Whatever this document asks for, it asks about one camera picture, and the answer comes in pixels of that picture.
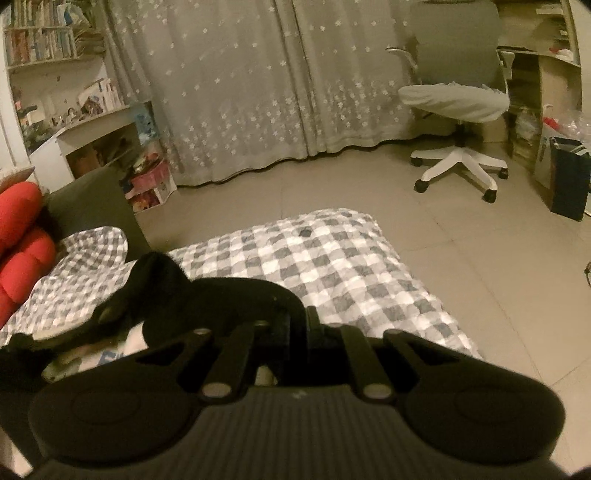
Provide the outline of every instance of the chair base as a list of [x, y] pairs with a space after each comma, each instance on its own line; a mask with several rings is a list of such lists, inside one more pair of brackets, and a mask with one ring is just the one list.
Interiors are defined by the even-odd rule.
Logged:
[[484, 155], [468, 147], [454, 146], [435, 148], [434, 150], [415, 150], [410, 156], [411, 162], [415, 166], [420, 166], [423, 163], [422, 159], [440, 160], [437, 164], [428, 169], [420, 180], [417, 180], [415, 191], [419, 193], [427, 190], [430, 180], [446, 172], [457, 163], [463, 164], [486, 186], [487, 191], [483, 198], [488, 203], [493, 203], [496, 200], [496, 191], [498, 187], [494, 179], [485, 172], [481, 165], [484, 165], [485, 167], [500, 168], [498, 176], [501, 179], [507, 179], [509, 177], [509, 170], [507, 169], [507, 163], [505, 160]]

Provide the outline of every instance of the pink storage box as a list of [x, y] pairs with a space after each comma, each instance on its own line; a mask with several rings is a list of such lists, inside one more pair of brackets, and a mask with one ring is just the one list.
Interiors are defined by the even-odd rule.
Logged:
[[163, 160], [146, 173], [137, 175], [131, 179], [131, 183], [134, 186], [134, 193], [139, 194], [156, 188], [169, 176], [168, 162]]

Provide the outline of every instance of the dark green sofa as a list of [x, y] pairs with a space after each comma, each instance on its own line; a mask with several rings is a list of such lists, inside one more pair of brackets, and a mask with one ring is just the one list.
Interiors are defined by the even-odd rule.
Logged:
[[[100, 226], [121, 228], [127, 237], [127, 261], [150, 251], [116, 173], [99, 168], [49, 195], [37, 222], [57, 242], [72, 233]], [[35, 467], [43, 456], [28, 425], [33, 396], [44, 382], [31, 363], [0, 349], [0, 427]]]

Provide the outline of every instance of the desk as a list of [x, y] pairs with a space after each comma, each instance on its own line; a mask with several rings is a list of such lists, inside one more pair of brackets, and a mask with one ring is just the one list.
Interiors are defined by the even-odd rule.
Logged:
[[[495, 0], [503, 24], [499, 49], [515, 52], [508, 81], [510, 116], [528, 109], [541, 127], [544, 113], [581, 110], [582, 70], [571, 1]], [[570, 50], [572, 60], [558, 58], [551, 48]], [[515, 148], [516, 143], [514, 160], [533, 170], [538, 145]]]

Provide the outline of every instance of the chair seat cover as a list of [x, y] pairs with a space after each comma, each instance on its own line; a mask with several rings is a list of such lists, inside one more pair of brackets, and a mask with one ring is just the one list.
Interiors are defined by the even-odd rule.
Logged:
[[509, 109], [509, 95], [486, 86], [408, 85], [398, 94], [405, 105], [464, 122], [492, 122]]

